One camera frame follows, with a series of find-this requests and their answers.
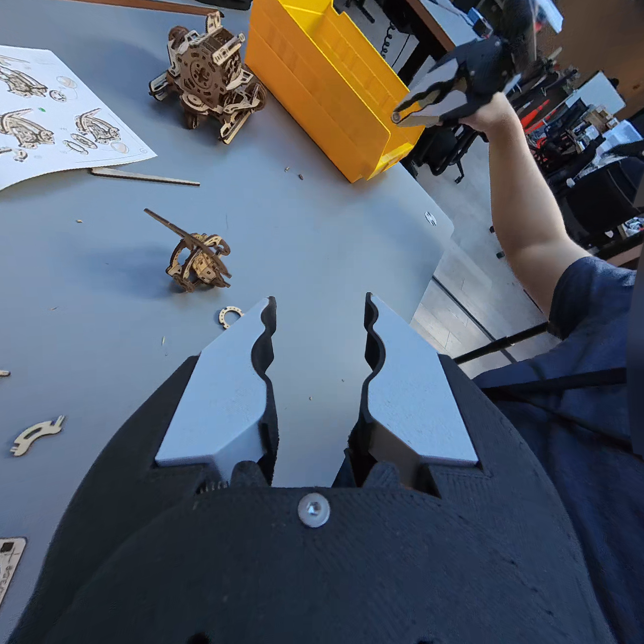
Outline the wooden tag card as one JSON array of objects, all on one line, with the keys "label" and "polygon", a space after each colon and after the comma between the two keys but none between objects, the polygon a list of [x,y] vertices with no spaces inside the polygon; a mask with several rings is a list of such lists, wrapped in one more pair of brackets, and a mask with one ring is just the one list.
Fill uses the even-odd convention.
[{"label": "wooden tag card", "polygon": [[27,539],[24,537],[1,538],[1,604],[4,601],[26,545]]}]

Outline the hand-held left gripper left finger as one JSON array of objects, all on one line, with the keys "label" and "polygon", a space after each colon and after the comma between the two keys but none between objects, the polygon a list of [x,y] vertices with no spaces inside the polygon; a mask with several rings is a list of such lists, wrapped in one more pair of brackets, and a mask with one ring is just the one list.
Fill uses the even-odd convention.
[{"label": "hand-held left gripper left finger", "polygon": [[268,296],[200,352],[157,466],[204,464],[230,482],[237,463],[251,461],[272,483],[279,433],[267,369],[275,331],[276,300]]}]

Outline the black metal rod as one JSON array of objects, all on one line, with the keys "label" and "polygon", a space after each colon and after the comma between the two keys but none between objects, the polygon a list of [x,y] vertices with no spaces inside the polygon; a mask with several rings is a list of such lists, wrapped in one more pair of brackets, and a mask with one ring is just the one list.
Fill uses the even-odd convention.
[{"label": "black metal rod", "polygon": [[495,339],[492,342],[489,342],[487,345],[467,352],[461,356],[454,358],[454,362],[458,365],[469,363],[476,359],[488,356],[497,352],[506,352],[506,350],[516,344],[524,342],[528,339],[532,339],[536,336],[542,335],[549,332],[549,323],[544,322],[537,326],[523,330],[517,334],[511,336],[505,336],[500,339]]}]

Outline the thin wooden stick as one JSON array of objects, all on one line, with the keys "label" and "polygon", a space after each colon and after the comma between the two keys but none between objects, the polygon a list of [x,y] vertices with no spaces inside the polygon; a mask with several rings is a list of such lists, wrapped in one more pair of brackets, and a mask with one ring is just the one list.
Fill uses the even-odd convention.
[{"label": "thin wooden stick", "polygon": [[123,180],[132,180],[132,181],[144,181],[150,183],[161,183],[166,185],[179,185],[185,187],[200,187],[201,184],[199,181],[178,179],[178,178],[168,178],[164,176],[134,173],[130,171],[123,171],[112,167],[92,167],[88,171],[94,176],[99,176],[101,178],[114,178],[114,179],[123,179]]}]

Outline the small wooden gear assembly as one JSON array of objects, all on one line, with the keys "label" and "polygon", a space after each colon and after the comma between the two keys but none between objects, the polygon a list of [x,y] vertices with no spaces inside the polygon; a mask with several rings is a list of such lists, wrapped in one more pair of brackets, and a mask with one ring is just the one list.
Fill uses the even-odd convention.
[{"label": "small wooden gear assembly", "polygon": [[180,237],[165,273],[184,292],[195,292],[198,284],[230,287],[226,278],[232,276],[222,260],[222,257],[230,254],[230,247],[221,236],[191,234],[149,208],[145,208],[144,212]]}]

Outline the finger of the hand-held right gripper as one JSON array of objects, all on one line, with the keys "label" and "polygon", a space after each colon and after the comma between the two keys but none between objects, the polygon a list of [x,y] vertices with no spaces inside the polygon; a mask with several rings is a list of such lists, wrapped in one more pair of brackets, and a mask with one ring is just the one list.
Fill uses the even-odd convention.
[{"label": "finger of the hand-held right gripper", "polygon": [[415,102],[419,102],[420,107],[438,103],[449,92],[466,94],[465,90],[457,89],[459,78],[459,62],[456,59],[435,66],[397,105],[397,110],[408,108]]},{"label": "finger of the hand-held right gripper", "polygon": [[446,115],[467,105],[467,97],[463,92],[449,92],[438,103],[420,107],[419,102],[410,107],[399,109],[391,114],[391,121],[398,127],[433,127],[440,124]]}]

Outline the yellow plastic bin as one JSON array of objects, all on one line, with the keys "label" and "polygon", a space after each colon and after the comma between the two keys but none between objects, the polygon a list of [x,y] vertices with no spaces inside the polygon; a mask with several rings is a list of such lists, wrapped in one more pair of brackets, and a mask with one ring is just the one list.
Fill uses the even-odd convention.
[{"label": "yellow plastic bin", "polygon": [[331,1],[253,1],[246,65],[351,183],[406,157],[424,129],[398,127],[407,86]]}]

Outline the large wooden gear model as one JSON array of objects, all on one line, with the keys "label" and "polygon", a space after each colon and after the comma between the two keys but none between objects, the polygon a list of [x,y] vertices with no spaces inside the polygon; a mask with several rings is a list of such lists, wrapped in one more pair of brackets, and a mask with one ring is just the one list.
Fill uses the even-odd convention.
[{"label": "large wooden gear model", "polygon": [[185,126],[196,129],[214,118],[219,141],[230,144],[249,117],[265,107],[267,88],[245,65],[243,33],[226,29],[216,8],[205,18],[205,32],[175,26],[167,37],[169,67],[149,83],[149,95],[163,101],[176,95]]}]

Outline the person's right forearm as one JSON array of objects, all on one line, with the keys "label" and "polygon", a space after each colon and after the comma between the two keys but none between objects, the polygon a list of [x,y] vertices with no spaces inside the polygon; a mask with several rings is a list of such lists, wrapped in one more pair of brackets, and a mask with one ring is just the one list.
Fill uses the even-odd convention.
[{"label": "person's right forearm", "polygon": [[495,234],[520,285],[549,316],[559,279],[589,253],[568,236],[515,114],[494,124],[486,136]]}]

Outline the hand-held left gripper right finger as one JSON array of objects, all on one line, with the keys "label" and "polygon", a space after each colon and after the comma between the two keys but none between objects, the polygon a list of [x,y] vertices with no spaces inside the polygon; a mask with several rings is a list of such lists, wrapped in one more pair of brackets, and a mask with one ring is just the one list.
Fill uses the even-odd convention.
[{"label": "hand-held left gripper right finger", "polygon": [[401,484],[436,493],[430,466],[479,467],[479,457],[438,352],[382,299],[365,296],[365,361],[358,420],[347,444],[347,475],[363,487],[378,463]]}]

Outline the person's right hand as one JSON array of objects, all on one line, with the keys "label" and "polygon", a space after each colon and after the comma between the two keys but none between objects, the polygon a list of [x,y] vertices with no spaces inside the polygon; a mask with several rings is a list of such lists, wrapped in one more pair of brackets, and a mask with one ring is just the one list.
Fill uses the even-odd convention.
[{"label": "person's right hand", "polygon": [[497,92],[487,104],[476,110],[474,114],[460,118],[459,124],[471,127],[491,139],[496,132],[509,127],[516,121],[517,114],[506,95]]}]

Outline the printed instruction booklet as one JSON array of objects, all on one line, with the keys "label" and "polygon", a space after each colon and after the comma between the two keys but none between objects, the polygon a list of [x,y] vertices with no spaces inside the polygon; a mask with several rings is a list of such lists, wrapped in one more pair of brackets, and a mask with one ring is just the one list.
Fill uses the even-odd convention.
[{"label": "printed instruction booklet", "polygon": [[53,52],[1,46],[1,190],[156,156]]}]

